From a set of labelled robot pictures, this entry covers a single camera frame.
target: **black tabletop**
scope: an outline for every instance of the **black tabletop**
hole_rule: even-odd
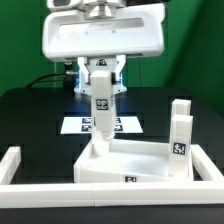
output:
[[[186,90],[129,88],[117,97],[119,116],[137,116],[143,134],[116,138],[168,142],[171,104],[192,101],[192,144],[199,144],[224,168],[224,119]],[[61,135],[64,116],[90,116],[90,99],[64,89],[13,89],[0,98],[0,158],[11,145],[22,149],[13,184],[72,183],[73,164],[90,135]],[[102,208],[2,209],[0,223],[220,223],[223,205]]]

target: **white plastic enclosure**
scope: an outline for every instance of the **white plastic enclosure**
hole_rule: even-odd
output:
[[[53,61],[78,57],[158,56],[164,50],[163,4],[117,9],[115,18],[84,20],[71,10],[51,13],[44,24],[43,52]]]

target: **green wall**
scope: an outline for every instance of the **green wall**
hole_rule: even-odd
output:
[[[41,52],[45,2],[1,0],[0,95],[54,71]],[[184,87],[224,116],[224,1],[172,0],[167,6],[166,50],[157,58],[129,59],[127,86]]]

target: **small square label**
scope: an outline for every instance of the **small square label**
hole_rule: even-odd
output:
[[[109,110],[108,100],[106,99],[96,100],[96,108],[97,110]]]
[[[174,142],[173,143],[173,154],[176,155],[186,155],[187,144]]]
[[[137,182],[137,177],[128,177],[128,176],[125,176],[125,182],[127,182],[127,183]]]
[[[116,124],[121,124],[121,119],[119,117],[116,118]]]
[[[82,132],[91,132],[92,125],[82,125]]]
[[[91,117],[84,117],[82,118],[82,124],[91,124],[92,118]]]
[[[122,125],[115,125],[114,131],[123,131]]]

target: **white pillar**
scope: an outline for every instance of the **white pillar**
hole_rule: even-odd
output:
[[[172,103],[171,119],[175,114],[190,115],[191,101],[176,99]]]
[[[0,185],[10,184],[20,161],[20,147],[10,147],[0,163]]]
[[[175,114],[171,120],[169,175],[188,177],[193,117]]]

